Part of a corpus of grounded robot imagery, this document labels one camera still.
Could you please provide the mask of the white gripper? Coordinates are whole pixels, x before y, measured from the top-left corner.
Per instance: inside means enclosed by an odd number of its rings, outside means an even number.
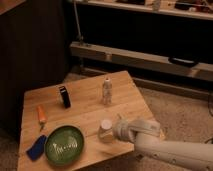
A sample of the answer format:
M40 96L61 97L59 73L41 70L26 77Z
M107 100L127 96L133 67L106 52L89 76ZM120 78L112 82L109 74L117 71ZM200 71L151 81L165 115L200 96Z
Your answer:
M113 126L113 136L124 142L134 143L136 139L136 131L133 128L133 122L128 122L127 120L120 119Z

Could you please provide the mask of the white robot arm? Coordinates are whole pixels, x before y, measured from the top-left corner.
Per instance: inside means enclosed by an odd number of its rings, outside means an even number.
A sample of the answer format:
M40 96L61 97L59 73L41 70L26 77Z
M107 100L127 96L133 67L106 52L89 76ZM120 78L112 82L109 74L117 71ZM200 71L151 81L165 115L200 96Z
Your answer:
M113 134L120 141L133 143L134 150L142 156L194 171L213 171L213 144L161 140L156 121L120 119Z

